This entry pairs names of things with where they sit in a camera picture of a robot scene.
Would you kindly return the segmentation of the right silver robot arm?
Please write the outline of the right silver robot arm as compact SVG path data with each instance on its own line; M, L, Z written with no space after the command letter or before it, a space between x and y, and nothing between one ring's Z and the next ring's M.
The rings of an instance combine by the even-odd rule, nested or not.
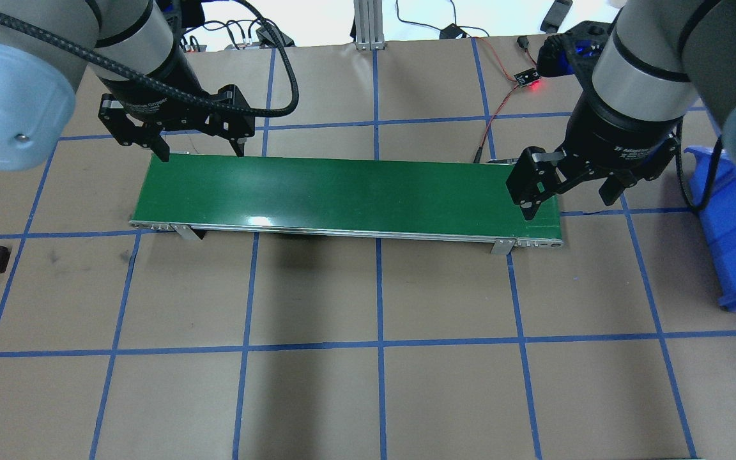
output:
M677 157L677 128L696 103L721 129L716 153L736 165L736 1L628 1L613 23L546 38L541 77L574 75L582 94L554 151L525 148L506 185L523 218L584 181L611 206Z

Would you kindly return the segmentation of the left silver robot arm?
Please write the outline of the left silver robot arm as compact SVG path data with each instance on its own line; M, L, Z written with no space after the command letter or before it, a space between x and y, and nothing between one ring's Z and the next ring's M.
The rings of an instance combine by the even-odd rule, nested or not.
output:
M247 108L234 85L203 90L181 39L200 26L199 1L0 1L0 15L47 30L84 49L190 95ZM49 158L70 122L87 62L0 24L0 170L35 168ZM255 132L248 114L223 114L179 102L99 65L106 87L98 119L120 145L138 145L167 161L164 131L196 130L227 139L237 155Z

